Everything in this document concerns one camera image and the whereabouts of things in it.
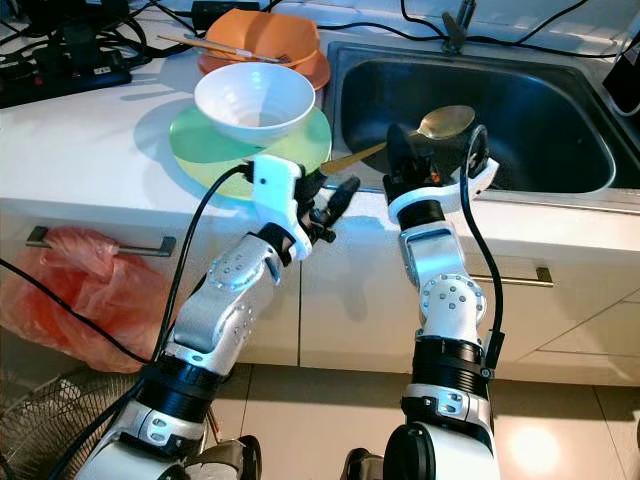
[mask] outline kitchen counter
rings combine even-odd
[[[334,39],[371,40],[339,32],[323,32],[321,37],[325,50]],[[415,43],[384,35],[375,39],[377,44],[416,48]],[[420,48],[437,50],[439,42]],[[602,61],[499,47],[469,46],[466,53],[568,63],[586,71],[594,84],[610,68]],[[178,167],[167,131],[173,118],[193,105],[193,88],[201,77],[196,58],[188,52],[154,60],[136,70],[129,85],[0,111],[0,209],[131,225],[186,223],[205,188]],[[612,193],[602,201],[621,213],[489,200],[476,202],[474,213],[492,245],[517,240],[540,249],[565,244],[640,251],[640,215],[629,213],[640,212],[640,192]],[[250,204],[226,198],[216,198],[205,216],[254,218]],[[370,217],[384,229],[396,229],[381,194],[358,193],[347,216]],[[469,239],[462,216],[451,218],[463,240]]]

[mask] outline stainless steel sink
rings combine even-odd
[[[325,113],[338,156],[384,141],[391,123],[413,130],[425,113],[463,104],[489,130],[496,189],[640,188],[640,152],[575,68],[342,42],[328,54]],[[355,172],[363,188],[381,189],[386,152],[365,163]]]

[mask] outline floor tile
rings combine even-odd
[[[220,387],[213,402],[213,413],[223,439],[237,438],[241,435],[252,368],[252,365],[237,364],[233,375]],[[215,442],[208,438],[207,447],[212,445],[215,445]]]
[[[595,387],[627,480],[640,480],[640,388]]]
[[[624,480],[592,387],[497,381],[492,401],[503,480]]]
[[[409,380],[256,365],[242,433],[260,440],[264,480],[337,480],[351,449],[384,453]]]

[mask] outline white bowl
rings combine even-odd
[[[309,81],[280,65],[242,62],[204,76],[198,109],[223,135],[268,147],[304,124],[316,101]]]

